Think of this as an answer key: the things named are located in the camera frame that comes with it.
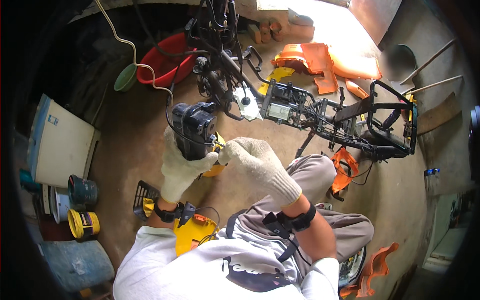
wooden board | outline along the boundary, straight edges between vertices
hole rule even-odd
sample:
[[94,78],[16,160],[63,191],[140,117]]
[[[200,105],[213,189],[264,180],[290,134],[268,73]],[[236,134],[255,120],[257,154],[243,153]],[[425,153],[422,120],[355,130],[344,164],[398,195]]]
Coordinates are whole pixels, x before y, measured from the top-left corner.
[[462,110],[456,101],[455,93],[450,93],[442,103],[418,116],[417,135],[434,130],[461,112]]

label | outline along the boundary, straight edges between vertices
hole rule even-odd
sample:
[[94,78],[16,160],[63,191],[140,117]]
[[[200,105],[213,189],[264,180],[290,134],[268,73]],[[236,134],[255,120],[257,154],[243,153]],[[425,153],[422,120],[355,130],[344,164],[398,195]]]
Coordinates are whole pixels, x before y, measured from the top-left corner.
[[82,221],[82,226],[84,228],[84,237],[89,237],[93,234],[93,222],[88,213],[78,213]]
[[53,125],[57,126],[57,124],[59,123],[59,119],[55,118],[54,116],[52,115],[48,115],[48,119],[47,119],[48,122],[52,123]]

white plastic part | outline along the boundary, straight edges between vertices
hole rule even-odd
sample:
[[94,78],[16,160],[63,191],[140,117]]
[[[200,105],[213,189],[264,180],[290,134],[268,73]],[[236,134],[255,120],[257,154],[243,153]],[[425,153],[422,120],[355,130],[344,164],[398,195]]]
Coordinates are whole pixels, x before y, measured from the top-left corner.
[[[245,87],[245,93],[243,92],[242,87],[238,87],[233,92],[233,96],[240,108],[240,114],[248,121],[252,121],[255,119],[263,120],[258,109],[257,101],[253,96],[252,91],[250,90],[250,88],[247,87],[245,82],[243,82],[243,86]],[[245,94],[250,99],[250,103],[248,105],[243,105],[241,102],[241,100],[245,97]]]

hand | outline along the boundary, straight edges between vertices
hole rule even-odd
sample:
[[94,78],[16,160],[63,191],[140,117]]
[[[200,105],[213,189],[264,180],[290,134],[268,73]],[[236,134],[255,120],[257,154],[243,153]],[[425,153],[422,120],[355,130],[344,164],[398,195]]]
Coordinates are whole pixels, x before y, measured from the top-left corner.
[[170,126],[163,134],[165,151],[163,152],[162,174],[165,176],[160,195],[169,203],[177,203],[181,195],[198,175],[207,172],[218,159],[216,152],[208,153],[200,160],[186,160],[177,147],[175,135]]
[[266,141],[247,137],[228,141],[218,162],[225,165],[230,159],[237,161],[253,183],[265,188],[280,206],[288,206],[300,197],[300,186],[288,175]]

concrete floor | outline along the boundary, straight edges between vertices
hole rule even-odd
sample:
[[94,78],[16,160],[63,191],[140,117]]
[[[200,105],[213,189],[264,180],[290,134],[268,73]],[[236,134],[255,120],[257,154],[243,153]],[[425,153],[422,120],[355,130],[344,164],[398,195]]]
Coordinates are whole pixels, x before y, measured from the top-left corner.
[[[315,12],[315,40],[333,47],[353,52],[353,55],[373,57],[380,51],[368,36],[360,23],[344,8],[324,2],[304,0]],[[248,36],[242,36],[244,48],[253,42]],[[299,43],[294,37],[284,42],[255,45],[264,59],[262,71],[266,77],[273,69],[268,62],[285,44]],[[254,79],[250,70],[249,78]],[[345,87],[343,78],[338,77],[340,86]],[[292,81],[294,85],[308,89],[318,95],[312,77],[295,73],[282,82]],[[259,87],[260,82],[253,80]],[[355,80],[368,90],[370,81]],[[396,101],[379,92],[382,101]],[[189,75],[175,88],[175,103],[196,103],[204,101],[197,91],[195,77]],[[99,186],[99,201],[95,212],[101,223],[98,240],[107,251],[115,269],[134,243],[136,231],[144,225],[132,211],[135,189],[139,180],[144,180],[157,188],[163,182],[160,172],[162,166],[163,131],[165,120],[165,99],[167,93],[149,86],[136,83],[127,93],[108,90],[98,121],[102,132],[91,171],[90,179]],[[339,93],[322,95],[338,101]],[[357,101],[346,91],[345,103]],[[238,114],[238,108],[232,110]],[[218,113],[217,130],[226,139],[248,136],[269,142],[284,166],[294,158],[297,148],[307,136],[307,131],[298,131],[288,126],[278,126],[271,121],[253,122],[235,121]],[[402,122],[398,121],[395,132],[401,132]],[[328,154],[328,142],[314,137],[304,154]],[[359,153],[351,151],[355,157]],[[360,164],[360,172],[366,170],[370,161]],[[425,162],[420,149],[415,155],[403,159],[390,159],[387,163],[375,163],[364,186],[351,184],[348,192],[341,196],[344,202],[335,199],[310,199],[312,202],[329,201],[334,210],[343,213],[360,213],[367,216],[375,227],[373,240],[367,246],[368,253],[376,252],[380,247],[390,246],[392,242],[400,244],[399,249],[387,258],[390,274],[372,281],[376,294],[372,299],[386,299],[395,282],[410,267],[419,245],[420,234],[424,226],[426,211],[426,192],[423,180]],[[220,225],[242,208],[260,200],[262,191],[254,191],[248,181],[240,175],[234,165],[228,166],[215,178],[202,178],[195,181],[182,197],[195,205],[215,207],[220,215]]]

